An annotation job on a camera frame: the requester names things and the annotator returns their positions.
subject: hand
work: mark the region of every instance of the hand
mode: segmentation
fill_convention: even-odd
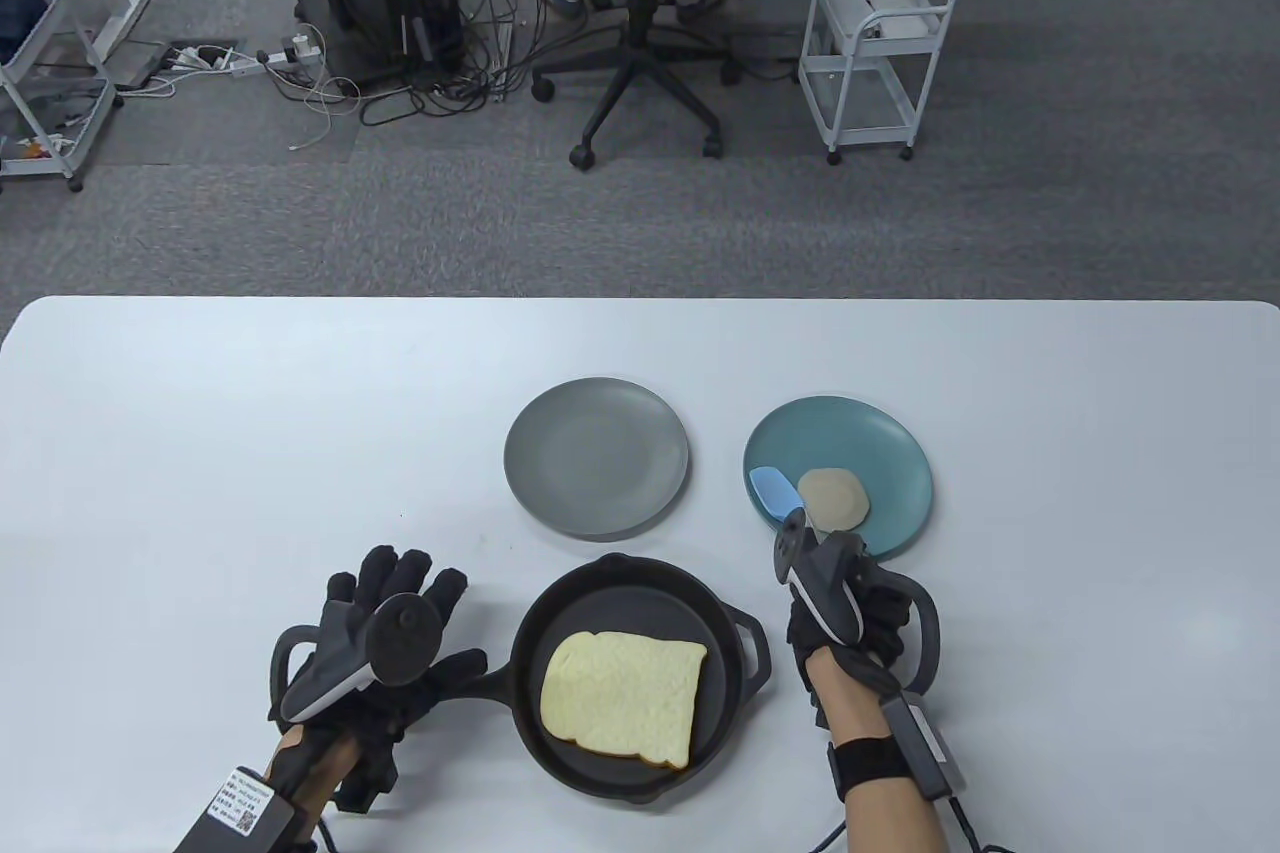
[[[431,557],[420,549],[397,556],[394,548],[379,546],[369,552],[360,566],[360,578],[335,573],[329,578],[328,599],[351,603],[348,629],[356,633],[378,606],[397,593],[417,593],[431,569]],[[467,587],[458,570],[444,570],[422,596],[448,625],[454,606]],[[308,658],[294,675],[306,674]],[[340,776],[334,797],[338,808],[367,812],[379,793],[396,785],[397,771],[392,747],[404,736],[404,730],[422,719],[436,703],[463,684],[484,674],[488,658],[483,649],[465,649],[447,656],[429,667],[417,680],[403,686],[385,686],[378,681],[365,689],[352,690],[320,713],[307,719],[301,727],[283,724],[285,740],[271,762],[270,780],[284,795],[317,794],[320,806],[329,790],[312,789],[307,780],[317,770],[334,767],[332,757],[342,749],[355,758],[349,771]],[[278,712],[279,703],[273,703]]]
[[[901,689],[901,684],[888,667],[902,656],[902,638],[899,630],[911,619],[911,601],[905,593],[883,587],[859,589],[855,584],[850,584],[850,589],[861,612],[863,635],[852,647],[845,647],[827,635],[792,588],[787,643],[795,652],[800,679],[804,680],[805,689],[813,693],[806,663],[815,652],[829,647],[836,662],[860,684],[882,697],[896,693]]]

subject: white cart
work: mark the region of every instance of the white cart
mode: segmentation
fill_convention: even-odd
[[[938,56],[956,0],[810,0],[799,77],[818,132],[827,143],[827,163],[840,163],[841,146],[904,143],[910,159],[920,117],[933,85]],[[928,54],[929,65],[915,102],[902,86],[893,58]],[[858,108],[849,109],[856,88]],[[883,108],[884,117],[868,126],[865,111]],[[859,117],[847,117],[847,113]]]
[[[37,76],[41,54],[55,35],[69,26],[84,49],[88,76],[64,79]],[[72,193],[83,190],[79,169],[113,105],[124,100],[116,93],[102,59],[76,18],[67,0],[49,0],[44,15],[9,63],[0,63],[0,88],[13,111],[0,99],[0,182],[14,175],[59,173]],[[14,140],[31,140],[31,155],[14,152]]]

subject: gray plate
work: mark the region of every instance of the gray plate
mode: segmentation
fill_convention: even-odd
[[[625,379],[552,387],[507,433],[507,483],[521,506],[575,537],[639,532],[671,505],[689,437],[662,397]]]

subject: bread slice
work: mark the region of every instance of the bread slice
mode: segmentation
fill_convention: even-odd
[[[593,753],[685,770],[707,647],[634,633],[575,633],[552,653],[543,726]]]

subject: gray carpet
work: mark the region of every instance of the gray carpet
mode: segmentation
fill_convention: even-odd
[[[265,45],[292,6],[155,0],[134,35]],[[549,105],[348,118],[301,152],[323,117],[264,77],[197,79],[119,111],[83,193],[5,184],[0,330],[58,292],[1280,301],[1277,17],[1280,0],[961,0],[910,164],[869,149],[828,168],[795,86],[721,88],[705,67],[689,76],[723,117],[723,161],[641,86],[589,175],[566,158],[599,77]]]

